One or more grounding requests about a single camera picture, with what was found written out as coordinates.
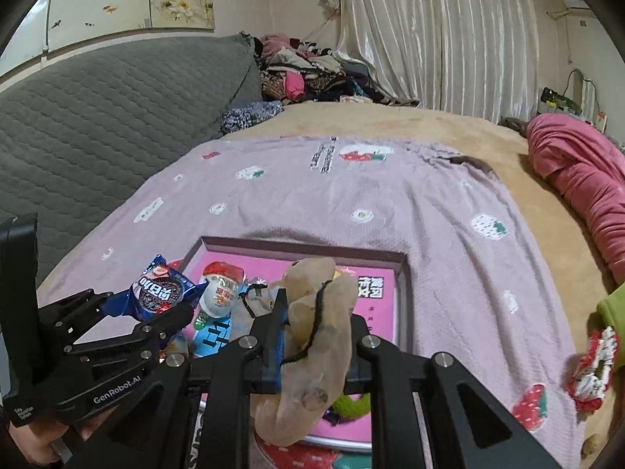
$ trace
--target green plush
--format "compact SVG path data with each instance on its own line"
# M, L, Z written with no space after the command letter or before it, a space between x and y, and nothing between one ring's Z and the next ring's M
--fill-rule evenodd
M349 395L341 395L331 409L343 420L354 421L371 413L371 396L367 393L353 400Z
M625 365L625 284L597 305L597 312L606 326L611 326L619 336L621 344L614 359L614 371Z

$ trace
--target gray quilted headboard cover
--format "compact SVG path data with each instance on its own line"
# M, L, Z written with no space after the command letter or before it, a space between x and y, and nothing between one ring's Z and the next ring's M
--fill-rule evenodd
M39 213L37 284L221 115L261 99L242 34L121 43L43 68L0 93L0 222Z

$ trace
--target green cloth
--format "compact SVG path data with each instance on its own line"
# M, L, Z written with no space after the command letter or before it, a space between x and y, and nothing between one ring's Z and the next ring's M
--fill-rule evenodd
M606 326L611 326L619 336L619 350L614 360L614 371L625 366L625 284L597 305L597 312Z

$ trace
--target pink garment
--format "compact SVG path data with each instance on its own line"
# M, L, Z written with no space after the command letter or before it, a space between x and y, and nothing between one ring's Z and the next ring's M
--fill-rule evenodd
M261 59L267 61L268 63L271 63L271 59L283 47L290 49L302 58L305 58L304 54L301 51L298 51L291 46L291 39L289 39L289 37L287 37L285 34L264 35L260 38L260 41L262 42Z
M287 70L284 76L284 93L289 100L299 100L304 96L304 78L299 72Z
M543 114L527 126L536 172L586 222L618 285L625 282L625 157L590 125Z

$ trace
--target purple blanket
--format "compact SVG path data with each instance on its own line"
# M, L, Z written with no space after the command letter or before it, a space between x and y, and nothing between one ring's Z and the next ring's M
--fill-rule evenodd
M403 252L417 354L454 354L564 468L584 425L561 388L573 340L549 270L489 167L441 145L357 139L211 141L153 176L46 281L45 304L119 291L199 236ZM92 338L127 333L107 319Z

